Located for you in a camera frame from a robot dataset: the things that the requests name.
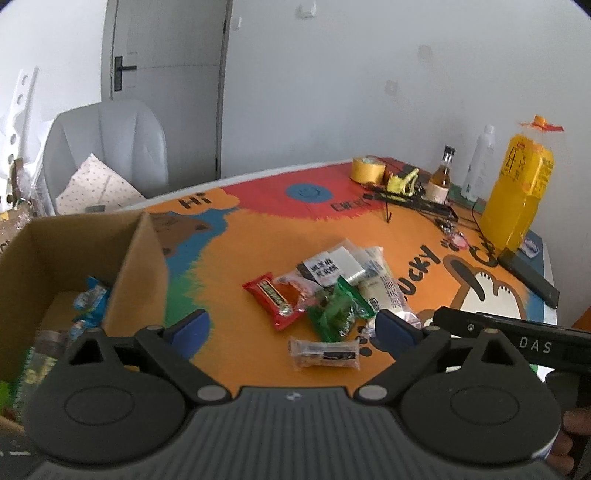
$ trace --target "cartoon dog drawing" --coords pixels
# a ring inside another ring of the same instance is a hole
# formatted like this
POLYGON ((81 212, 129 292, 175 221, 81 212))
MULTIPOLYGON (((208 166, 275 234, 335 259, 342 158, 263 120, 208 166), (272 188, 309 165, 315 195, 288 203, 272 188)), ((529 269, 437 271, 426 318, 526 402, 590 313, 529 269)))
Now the cartoon dog drawing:
MULTIPOLYGON (((460 285, 450 304, 451 308, 471 313, 483 312, 526 319, 523 301, 509 284, 497 280, 489 271, 473 267, 455 255, 447 255, 443 259, 443 264, 460 285)), ((417 316, 423 326, 431 323, 434 312, 419 312, 417 316)))

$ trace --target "orange tabletop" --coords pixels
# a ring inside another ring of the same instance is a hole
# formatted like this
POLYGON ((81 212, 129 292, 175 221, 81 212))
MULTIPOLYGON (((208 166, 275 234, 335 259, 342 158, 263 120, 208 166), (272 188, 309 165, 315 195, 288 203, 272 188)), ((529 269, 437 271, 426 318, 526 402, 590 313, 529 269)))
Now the orange tabletop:
MULTIPOLYGON (((391 167, 405 165, 393 162, 391 167)), ((307 168, 194 189, 147 207, 170 270, 165 325, 205 309, 209 317, 197 330, 199 350, 192 362, 233 393, 243 385, 342 385, 352 391, 392 364, 377 340, 361 339, 360 370, 295 370, 287 343, 290 337, 318 340, 310 321, 303 316, 277 332, 242 288, 266 272, 289 272, 345 238, 359 247, 384 247, 398 285, 423 322, 440 306, 543 321, 543 303, 497 266, 469 210, 454 206, 471 245, 458 250, 431 219, 413 210, 391 206, 392 220, 386 223, 384 204, 365 200, 349 171, 349 163, 307 168)), ((538 257, 534 268, 544 273, 548 265, 544 255, 538 257)))

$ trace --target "white spray bottle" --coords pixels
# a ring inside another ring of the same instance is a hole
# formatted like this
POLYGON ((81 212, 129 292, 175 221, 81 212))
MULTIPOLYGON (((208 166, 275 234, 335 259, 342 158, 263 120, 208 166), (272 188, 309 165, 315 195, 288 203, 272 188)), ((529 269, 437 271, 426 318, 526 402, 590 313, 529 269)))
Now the white spray bottle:
POLYGON ((487 125, 476 141, 476 150, 468 168, 468 174, 460 194, 468 201, 475 202, 482 193, 486 176, 486 164, 492 161, 495 150, 495 127, 487 125))

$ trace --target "blue smiley face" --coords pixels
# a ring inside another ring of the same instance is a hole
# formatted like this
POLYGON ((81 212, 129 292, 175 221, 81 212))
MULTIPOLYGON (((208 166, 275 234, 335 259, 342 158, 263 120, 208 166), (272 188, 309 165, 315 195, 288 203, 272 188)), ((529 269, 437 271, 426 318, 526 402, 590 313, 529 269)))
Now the blue smiley face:
POLYGON ((333 197, 329 189, 313 183, 294 183, 286 188, 285 193, 304 203, 323 203, 333 197))

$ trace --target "cardboard box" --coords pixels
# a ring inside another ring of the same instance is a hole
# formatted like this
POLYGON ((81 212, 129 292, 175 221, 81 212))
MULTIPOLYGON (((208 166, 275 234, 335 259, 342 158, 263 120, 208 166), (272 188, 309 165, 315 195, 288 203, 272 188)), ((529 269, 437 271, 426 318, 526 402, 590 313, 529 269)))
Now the cardboard box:
MULTIPOLYGON (((66 330, 88 276, 112 286, 102 327, 130 336, 162 324, 168 269, 148 213, 36 219, 0 255, 0 380, 15 381, 37 329, 66 330)), ((0 427, 17 428, 0 417, 0 427)))

